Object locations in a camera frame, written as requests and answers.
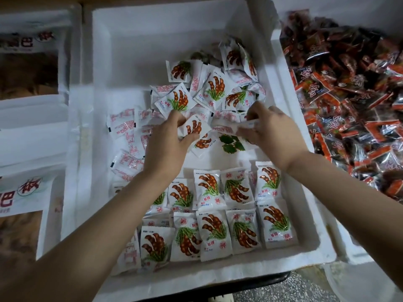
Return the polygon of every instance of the speckled floor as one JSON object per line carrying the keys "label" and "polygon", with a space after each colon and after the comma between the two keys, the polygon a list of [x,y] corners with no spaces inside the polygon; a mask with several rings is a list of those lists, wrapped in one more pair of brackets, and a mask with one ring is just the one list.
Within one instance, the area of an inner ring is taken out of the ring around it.
{"label": "speckled floor", "polygon": [[282,283],[235,292],[235,302],[339,302],[333,294],[293,271]]}

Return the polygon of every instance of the hand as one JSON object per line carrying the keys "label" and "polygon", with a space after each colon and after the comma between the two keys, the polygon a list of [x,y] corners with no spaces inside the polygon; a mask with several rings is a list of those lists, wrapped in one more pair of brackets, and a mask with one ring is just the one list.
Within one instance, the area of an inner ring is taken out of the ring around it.
{"label": "hand", "polygon": [[178,140],[178,127],[185,121],[179,111],[171,111],[168,119],[153,130],[145,151],[144,172],[157,175],[159,180],[166,181],[166,186],[181,171],[190,144],[200,137],[191,133]]}
{"label": "hand", "polygon": [[287,172],[292,163],[309,152],[295,122],[279,108],[267,109],[255,102],[248,110],[247,120],[259,119],[253,128],[239,128],[237,135],[258,145],[275,166]]}

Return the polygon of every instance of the finger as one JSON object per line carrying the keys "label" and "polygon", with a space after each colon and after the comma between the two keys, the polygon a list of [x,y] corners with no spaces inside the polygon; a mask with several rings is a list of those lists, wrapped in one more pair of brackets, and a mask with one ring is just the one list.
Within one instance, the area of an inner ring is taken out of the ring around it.
{"label": "finger", "polygon": [[253,105],[249,108],[246,119],[250,121],[258,118],[264,118],[268,116],[268,114],[269,111],[266,106],[259,101],[255,101]]}
{"label": "finger", "polygon": [[273,112],[275,112],[277,114],[284,114],[284,112],[282,112],[281,109],[278,108],[277,106],[270,106],[269,111],[273,111]]}
{"label": "finger", "polygon": [[259,142],[259,134],[254,129],[239,127],[236,135],[243,137],[254,144]]}
{"label": "finger", "polygon": [[177,110],[172,110],[169,113],[168,119],[166,120],[168,125],[176,125],[175,128],[183,125],[186,122],[186,118]]}
{"label": "finger", "polygon": [[185,151],[187,151],[187,149],[189,148],[190,144],[192,144],[194,141],[198,140],[200,137],[199,134],[197,133],[191,133],[188,134],[186,137],[183,138],[183,140],[181,141],[181,146],[183,147],[183,149]]}

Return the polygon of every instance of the forearm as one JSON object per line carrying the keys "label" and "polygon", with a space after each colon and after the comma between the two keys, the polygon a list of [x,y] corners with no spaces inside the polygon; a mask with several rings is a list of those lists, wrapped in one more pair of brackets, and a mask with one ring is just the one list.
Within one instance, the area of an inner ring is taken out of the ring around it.
{"label": "forearm", "polygon": [[153,201],[168,185],[155,173],[138,174],[127,187],[35,263],[4,294],[54,291],[58,300],[91,301]]}
{"label": "forearm", "polygon": [[307,187],[400,288],[403,206],[310,152],[288,173]]}

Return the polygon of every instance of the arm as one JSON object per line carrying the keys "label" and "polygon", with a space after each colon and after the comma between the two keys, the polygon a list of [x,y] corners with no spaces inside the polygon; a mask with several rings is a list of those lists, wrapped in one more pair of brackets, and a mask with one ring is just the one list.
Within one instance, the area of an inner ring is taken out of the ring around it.
{"label": "arm", "polygon": [[189,145],[178,141],[185,119],[173,111],[147,146],[144,171],[32,269],[0,291],[4,301],[92,301],[146,211],[181,171]]}
{"label": "arm", "polygon": [[307,187],[403,289],[403,205],[309,152],[294,121],[278,108],[255,103],[248,112],[253,118],[259,126],[238,134]]}

